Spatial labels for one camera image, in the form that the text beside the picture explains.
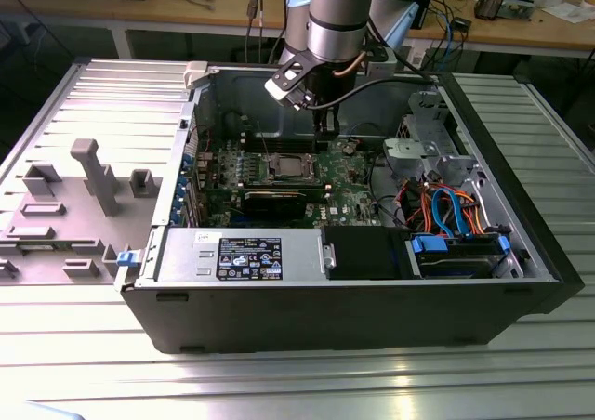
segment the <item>warning label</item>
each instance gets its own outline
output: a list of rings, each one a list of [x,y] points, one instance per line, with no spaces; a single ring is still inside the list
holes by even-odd
[[[220,281],[280,280],[282,260],[281,239],[222,238],[217,277]]]

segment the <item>wooden workbench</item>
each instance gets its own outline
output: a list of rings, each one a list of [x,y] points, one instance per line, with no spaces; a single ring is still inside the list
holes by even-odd
[[[120,54],[126,52],[126,30],[243,34],[248,0],[213,0],[209,11],[185,0],[23,0],[47,23],[101,26],[112,30]],[[558,56],[586,55],[595,46],[595,23],[572,24],[537,10],[526,20],[476,20],[470,0],[446,0],[456,15],[472,21],[466,46],[485,51],[524,52]],[[264,0],[265,35],[283,26],[283,0]],[[0,20],[31,20],[16,0],[0,0]],[[408,42],[443,38],[435,16]]]

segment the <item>table leg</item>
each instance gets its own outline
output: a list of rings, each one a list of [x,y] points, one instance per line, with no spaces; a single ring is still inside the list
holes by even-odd
[[[134,59],[134,48],[128,40],[126,30],[123,27],[112,27],[113,43],[115,49],[118,52],[118,58],[120,59]]]
[[[414,67],[421,67],[421,63],[426,56],[426,51],[431,47],[432,39],[413,39],[411,40],[411,49],[407,55],[407,61]]]

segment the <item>slotted metal surface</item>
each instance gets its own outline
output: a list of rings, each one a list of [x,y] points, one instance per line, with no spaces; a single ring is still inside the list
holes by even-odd
[[[0,183],[0,230],[27,192],[20,177],[32,163],[52,163],[63,177],[85,176],[70,155],[77,138],[94,138],[99,160],[110,164],[116,177],[130,177],[134,169],[142,168],[162,177],[180,110],[188,101],[182,80],[185,66],[106,59],[73,66],[48,101],[26,149]]]
[[[504,96],[528,103],[520,92]],[[497,97],[490,95],[490,103]],[[552,128],[528,147],[568,146]],[[523,144],[510,132],[499,134],[506,146]],[[567,202],[577,177],[595,186],[582,170],[535,167],[517,174],[537,204],[552,209]],[[589,188],[576,189],[583,194],[578,204],[586,203]],[[111,286],[0,287],[0,398],[38,400],[89,420],[591,418],[595,262],[588,244],[576,241],[593,235],[586,216],[552,215],[550,222],[586,289],[483,347],[169,356],[152,347]],[[401,314],[393,322],[378,316],[399,328]]]
[[[507,76],[456,79],[571,262],[591,273],[593,156],[532,86]]]

